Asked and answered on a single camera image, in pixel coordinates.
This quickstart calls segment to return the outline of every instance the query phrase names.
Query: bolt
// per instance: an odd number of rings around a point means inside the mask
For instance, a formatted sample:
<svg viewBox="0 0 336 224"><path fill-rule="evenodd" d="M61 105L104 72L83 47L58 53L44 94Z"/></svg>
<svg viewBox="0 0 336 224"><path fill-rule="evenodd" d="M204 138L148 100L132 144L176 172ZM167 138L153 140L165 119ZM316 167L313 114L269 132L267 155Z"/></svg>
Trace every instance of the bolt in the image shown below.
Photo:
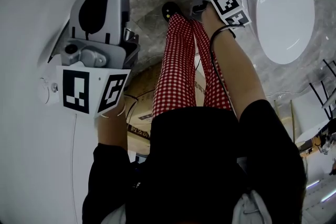
<svg viewBox="0 0 336 224"><path fill-rule="evenodd" d="M58 92L58 85L57 85L57 83L51 84L51 91L52 92Z"/></svg>

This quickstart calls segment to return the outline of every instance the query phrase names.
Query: leg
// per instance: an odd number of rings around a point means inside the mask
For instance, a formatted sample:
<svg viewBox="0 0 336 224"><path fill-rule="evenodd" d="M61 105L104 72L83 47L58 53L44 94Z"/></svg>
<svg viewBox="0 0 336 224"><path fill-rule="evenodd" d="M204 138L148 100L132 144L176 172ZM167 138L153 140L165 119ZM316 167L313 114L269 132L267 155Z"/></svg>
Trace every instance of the leg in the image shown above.
<svg viewBox="0 0 336 224"><path fill-rule="evenodd" d="M204 31L203 25L196 21L191 21L193 33L195 34L199 55L201 56L202 66L205 73L206 89L204 106L210 106L212 108L231 110L228 97L226 96L222 85L220 84L218 77L215 73L215 69L211 63L210 51L209 51L209 38ZM215 62L217 70L224 81L222 72L217 63L215 56Z"/></svg>
<svg viewBox="0 0 336 224"><path fill-rule="evenodd" d="M161 74L154 94L153 118L168 110L196 106L194 57L190 22L175 14L169 19Z"/></svg>

